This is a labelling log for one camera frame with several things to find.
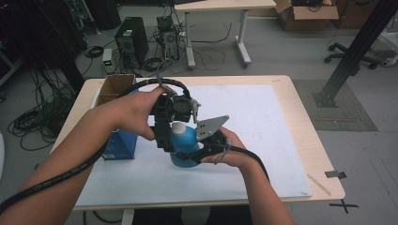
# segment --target white bottle cap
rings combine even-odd
[[[175,135],[183,135],[187,127],[182,122],[175,122],[172,124],[172,131]]]

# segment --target forearm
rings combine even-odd
[[[240,171],[248,193],[253,224],[295,224],[257,162]]]
[[[23,185],[30,188],[66,172],[93,156],[115,128],[107,109],[89,111],[68,137],[38,167]],[[0,224],[63,224],[76,203],[91,168],[12,205]]]

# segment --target table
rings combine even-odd
[[[319,201],[319,200],[340,200],[344,197],[344,189],[337,177],[327,178],[325,172],[333,171],[322,143],[320,142],[311,120],[306,113],[299,95],[287,76],[234,76],[234,77],[179,77],[172,78],[183,82],[186,85],[251,85],[268,84],[271,85],[282,108],[286,124],[290,135],[296,146],[299,159],[301,160],[308,182],[312,190],[311,197],[282,198],[284,202],[297,201]],[[93,79],[86,81],[84,87],[76,99],[76,102],[63,126],[55,148],[68,135],[79,119],[90,108],[91,102],[97,90],[102,86],[103,79]],[[246,201],[219,201],[219,202],[149,202],[123,205],[91,205],[75,207],[75,210],[96,210],[96,209],[130,209],[148,207],[170,207],[170,206],[198,206],[210,204],[237,204],[247,203]]]
[[[190,69],[193,69],[195,67],[190,32],[191,14],[193,16],[200,16],[201,20],[208,20],[209,17],[214,19],[215,15],[218,15],[217,20],[213,20],[212,22],[208,23],[212,24],[214,23],[214,21],[219,22],[221,18],[230,16],[227,16],[227,14],[236,14],[236,12],[240,12],[239,36],[236,37],[236,40],[239,52],[243,58],[243,66],[246,67],[252,63],[252,60],[250,59],[248,52],[246,51],[246,47],[243,43],[248,11],[249,9],[253,8],[275,8],[275,6],[276,4],[273,0],[206,0],[201,2],[176,5],[176,11],[185,13],[185,45],[188,58],[188,67]]]

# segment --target hand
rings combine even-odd
[[[246,149],[245,145],[243,144],[243,142],[240,140],[240,138],[238,137],[238,135],[233,132],[232,130],[229,130],[225,127],[221,127],[220,131],[231,140],[231,144],[233,146],[239,147],[239,148],[243,148]],[[221,157],[224,153],[219,153],[217,155],[214,156],[210,156],[210,157],[204,157],[201,161],[205,162],[205,163],[214,163],[217,158]],[[243,167],[250,165],[251,163],[253,163],[255,160],[249,156],[247,156],[246,154],[242,154],[239,152],[234,152],[234,151],[229,151],[220,162],[228,164],[230,166],[233,167],[238,167],[240,169],[242,169]]]
[[[154,140],[155,134],[147,121],[150,111],[158,97],[165,93],[165,89],[157,87],[151,92],[138,92],[127,95],[99,107],[106,107],[106,115],[112,115],[115,120],[115,130],[123,130],[135,133],[148,140]]]

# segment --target table leg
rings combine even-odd
[[[244,67],[252,63],[252,60],[250,59],[248,52],[246,51],[246,47],[243,44],[243,37],[245,33],[247,17],[248,17],[248,9],[245,9],[242,12],[242,18],[240,20],[239,36],[236,37],[237,46],[239,47],[240,54],[242,55]]]
[[[125,209],[121,225],[131,225],[134,219],[134,209]]]
[[[186,12],[185,13],[185,51],[187,52],[188,68],[193,69],[195,67],[195,59],[193,57],[189,17],[190,13]]]

